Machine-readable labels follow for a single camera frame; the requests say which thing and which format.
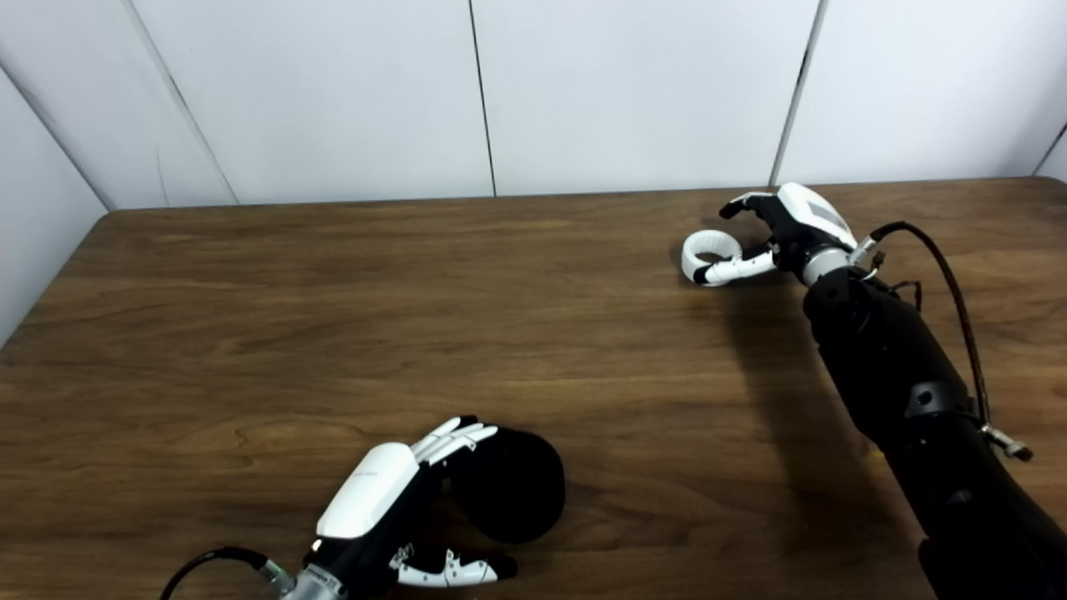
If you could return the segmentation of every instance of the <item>white wall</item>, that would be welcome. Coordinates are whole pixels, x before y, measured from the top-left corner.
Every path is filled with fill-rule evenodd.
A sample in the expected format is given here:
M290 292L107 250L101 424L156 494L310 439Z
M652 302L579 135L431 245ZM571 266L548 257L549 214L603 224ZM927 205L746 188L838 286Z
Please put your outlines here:
M492 195L466 0L138 0L242 203Z
M105 214L0 74L0 345Z
M0 60L117 208L233 204L123 0L3 0Z
M767 183L815 0L475 0L500 194Z
M1067 136L1060 139L1037 174L1067 184Z
M1067 2L831 1L778 181L1030 175L1067 121Z

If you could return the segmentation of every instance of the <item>cable connector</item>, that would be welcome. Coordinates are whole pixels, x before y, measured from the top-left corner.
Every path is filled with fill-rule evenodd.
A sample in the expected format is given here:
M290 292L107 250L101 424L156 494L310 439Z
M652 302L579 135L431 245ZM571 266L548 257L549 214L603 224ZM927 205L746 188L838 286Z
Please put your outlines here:
M274 586L278 596L285 596L297 587L297 580L270 558L258 570L259 574Z
M860 244L856 247L856 250L853 250L851 253L848 254L848 264L859 265L860 260L862 260L863 257L866 256L867 252L871 252L872 248L878 246L878 241L879 240L874 239L871 236L866 236L865 238L863 238L863 241L861 241Z
M991 425L986 423L982 426L982 435L985 436L986 440L991 442L993 445L1000 446L1004 451L1004 456L1008 458L1018 458L1023 462L1030 462L1034 458L1034 451L1030 449L1026 444L1008 437L1007 433L1001 431L1000 429L993 428Z

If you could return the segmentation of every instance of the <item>wood grain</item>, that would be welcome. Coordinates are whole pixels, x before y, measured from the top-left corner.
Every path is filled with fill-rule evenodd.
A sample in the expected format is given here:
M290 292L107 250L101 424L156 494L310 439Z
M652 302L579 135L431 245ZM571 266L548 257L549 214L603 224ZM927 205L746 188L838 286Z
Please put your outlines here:
M1067 524L1067 187L818 188L858 233L908 219L966 289L1012 463ZM520 578L394 598L931 598L885 461L858 436L789 277L675 266L731 190L120 211L0 353L0 598L153 598L220 543L296 567L375 444L477 413L559 449L569 504ZM922 248L887 279L926 283ZM428 536L493 548L443 498ZM212 565L176 598L270 598Z

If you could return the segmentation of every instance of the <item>black round object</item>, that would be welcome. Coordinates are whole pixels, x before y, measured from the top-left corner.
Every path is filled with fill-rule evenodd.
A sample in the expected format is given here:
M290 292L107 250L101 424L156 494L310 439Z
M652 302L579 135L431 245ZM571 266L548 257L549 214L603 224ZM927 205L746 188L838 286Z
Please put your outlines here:
M541 537L563 511L563 462L552 444L501 427L478 442L472 461L452 476L452 495L489 537L521 543Z

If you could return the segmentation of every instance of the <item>black wire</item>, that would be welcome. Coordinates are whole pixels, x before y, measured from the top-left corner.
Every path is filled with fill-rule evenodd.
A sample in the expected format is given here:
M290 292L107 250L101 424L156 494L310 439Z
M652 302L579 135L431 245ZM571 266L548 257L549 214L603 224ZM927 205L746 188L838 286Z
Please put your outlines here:
M209 552L205 552L200 556L188 562L178 569L178 572L174 573L171 581L166 582L166 587L163 588L162 594L159 595L159 600L169 600L171 595L174 594L174 588L178 586L182 578L189 574L189 571L200 567L204 563L210 560L240 560L241 563L248 564L253 569L259 570L264 565L267 564L267 555L260 554L253 550L248 550L244 548L237 548L234 546L225 546L223 548L217 548Z
M971 360L971 374L974 376L974 395L978 400L978 417L983 423L989 423L989 396L986 395L986 378L982 375L982 359L978 357L978 345L974 342L971 317L967 314L964 293L959 289L956 275L953 274L952 267L949 266L949 260L941 253L941 249L934 243L934 239L926 235L926 232L911 223L897 221L882 225L871 232L871 239L878 242L889 234L901 231L910 232L913 236L922 240L926 244L926 249L934 255L934 259L937 260L938 266L941 267L941 274L944 275L944 281L949 284L949 291L952 293L952 300L956 303L956 314L959 315L959 328L964 330L964 344L967 346L967 356Z
M915 288L915 312L923 312L923 282L921 281L902 281L901 283L890 287L891 290L896 291L908 286L913 286Z

